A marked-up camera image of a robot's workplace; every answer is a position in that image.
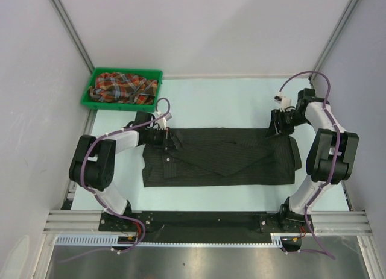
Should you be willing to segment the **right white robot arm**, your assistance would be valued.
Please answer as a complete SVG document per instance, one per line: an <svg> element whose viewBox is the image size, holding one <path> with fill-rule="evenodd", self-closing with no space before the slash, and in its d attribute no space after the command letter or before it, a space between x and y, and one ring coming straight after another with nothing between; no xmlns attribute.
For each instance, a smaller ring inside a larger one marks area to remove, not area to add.
<svg viewBox="0 0 386 279"><path fill-rule="evenodd" d="M351 176L359 136L341 126L327 99L317 97L313 89L301 90L296 105L282 92L274 100L280 107L271 111L267 137L290 135L303 124L309 124L315 131L306 159L306 177L277 214L278 226L283 231L295 232L308 226L308 212L322 194Z"/></svg>

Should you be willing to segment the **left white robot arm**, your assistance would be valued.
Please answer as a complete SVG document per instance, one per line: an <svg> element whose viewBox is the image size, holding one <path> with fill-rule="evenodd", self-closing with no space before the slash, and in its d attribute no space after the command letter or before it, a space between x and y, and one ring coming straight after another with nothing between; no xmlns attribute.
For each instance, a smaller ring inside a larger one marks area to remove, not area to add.
<svg viewBox="0 0 386 279"><path fill-rule="evenodd" d="M139 111L135 119L120 130L101 137L82 135L69 168L69 179L92 194L103 210L113 215L112 223L119 230L128 230L133 223L131 204L113 182L115 158L120 152L141 145L164 151L175 150L167 122L171 114L160 111Z"/></svg>

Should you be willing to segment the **black pinstripe long sleeve shirt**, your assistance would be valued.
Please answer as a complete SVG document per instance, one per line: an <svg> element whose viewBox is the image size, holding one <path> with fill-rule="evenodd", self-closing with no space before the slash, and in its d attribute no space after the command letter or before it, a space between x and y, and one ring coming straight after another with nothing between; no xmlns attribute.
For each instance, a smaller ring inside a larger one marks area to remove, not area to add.
<svg viewBox="0 0 386 279"><path fill-rule="evenodd" d="M168 137L145 145L145 187L290 185L302 167L296 140L265 128L172 128Z"/></svg>

